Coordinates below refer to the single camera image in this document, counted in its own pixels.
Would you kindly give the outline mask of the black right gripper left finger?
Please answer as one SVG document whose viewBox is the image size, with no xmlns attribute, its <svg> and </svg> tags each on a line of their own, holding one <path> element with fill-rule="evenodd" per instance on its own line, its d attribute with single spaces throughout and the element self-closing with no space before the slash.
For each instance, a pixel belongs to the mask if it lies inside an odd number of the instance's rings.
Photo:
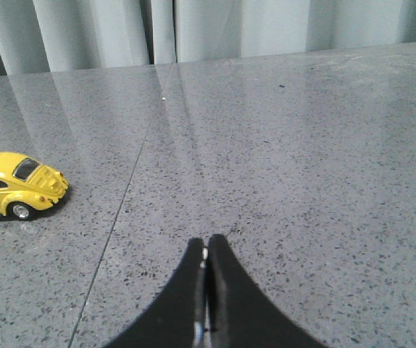
<svg viewBox="0 0 416 348">
<path fill-rule="evenodd" d="M 205 326 L 206 249 L 190 239 L 163 291 L 108 347 L 202 347 Z"/>
</svg>

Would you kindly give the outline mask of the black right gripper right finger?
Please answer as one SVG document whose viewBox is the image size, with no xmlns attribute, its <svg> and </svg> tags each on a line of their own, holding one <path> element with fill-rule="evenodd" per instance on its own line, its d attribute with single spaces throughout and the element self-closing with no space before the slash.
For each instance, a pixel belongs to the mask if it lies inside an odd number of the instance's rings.
<svg viewBox="0 0 416 348">
<path fill-rule="evenodd" d="M 213 347 L 323 347 L 288 319 L 259 289 L 228 240 L 208 246 L 209 321 Z"/>
</svg>

